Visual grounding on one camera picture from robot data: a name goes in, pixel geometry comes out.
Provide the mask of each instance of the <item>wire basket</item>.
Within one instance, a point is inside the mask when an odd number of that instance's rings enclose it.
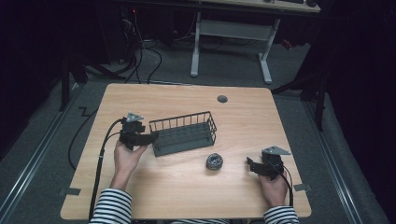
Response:
[[[216,124],[209,111],[149,122],[156,157],[215,144]]]

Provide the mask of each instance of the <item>small round object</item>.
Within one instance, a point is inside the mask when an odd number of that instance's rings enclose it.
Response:
[[[220,95],[220,96],[218,96],[218,101],[220,102],[220,103],[227,103],[227,101],[228,101],[228,98],[227,98],[227,96],[225,96],[225,95]]]
[[[219,170],[223,164],[223,159],[218,153],[211,154],[206,160],[206,168],[209,170]]]
[[[317,0],[306,0],[306,4],[309,7],[315,7],[318,4],[318,2],[317,2]]]

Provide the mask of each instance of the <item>person's left hand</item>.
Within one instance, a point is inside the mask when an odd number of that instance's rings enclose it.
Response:
[[[140,146],[135,150],[127,148],[122,142],[117,141],[114,149],[115,174],[111,181],[112,189],[126,190],[129,177],[139,163],[140,157],[148,146]]]

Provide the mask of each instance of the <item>wooden table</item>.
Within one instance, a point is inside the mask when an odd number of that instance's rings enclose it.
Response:
[[[218,102],[225,95],[228,102]],[[212,147],[154,157],[151,145],[132,174],[127,191],[133,196],[133,218],[244,218],[262,217],[268,205],[256,174],[248,169],[247,157],[260,161],[261,150],[278,146],[290,150],[272,94],[264,88],[108,85],[90,136],[82,153],[61,216],[88,219],[96,164],[109,126],[129,111],[149,121],[210,111],[218,128]],[[118,132],[121,126],[113,129]],[[113,150],[118,136],[106,145],[99,191],[109,186],[114,174]],[[209,171],[205,161],[212,153],[224,159],[219,171]],[[294,158],[282,156],[293,184],[301,184]],[[294,191],[299,217],[311,208],[304,191]]]

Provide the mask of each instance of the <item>black and white stripes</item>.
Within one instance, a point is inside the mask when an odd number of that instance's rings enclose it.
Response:
[[[104,189],[90,223],[131,223],[132,197],[119,189]]]
[[[130,224],[132,196],[119,189],[104,189],[93,211],[90,223]],[[293,207],[279,206],[264,214],[266,224],[297,224],[299,220]],[[228,224],[227,219],[178,219],[172,224]]]
[[[269,209],[264,214],[266,224],[296,224],[300,223],[293,207],[279,206]]]
[[[178,219],[171,224],[228,224],[226,219]]]

